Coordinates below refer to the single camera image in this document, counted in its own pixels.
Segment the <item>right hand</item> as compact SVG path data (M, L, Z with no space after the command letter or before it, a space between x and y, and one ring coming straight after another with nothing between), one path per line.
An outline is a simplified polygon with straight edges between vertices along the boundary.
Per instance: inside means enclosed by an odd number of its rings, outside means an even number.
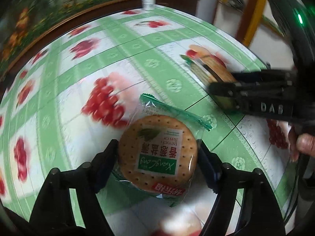
M288 133L290 142L290 160L296 162L300 154L315 156L315 138L314 136L304 133L298 135L295 132L295 127L292 126Z

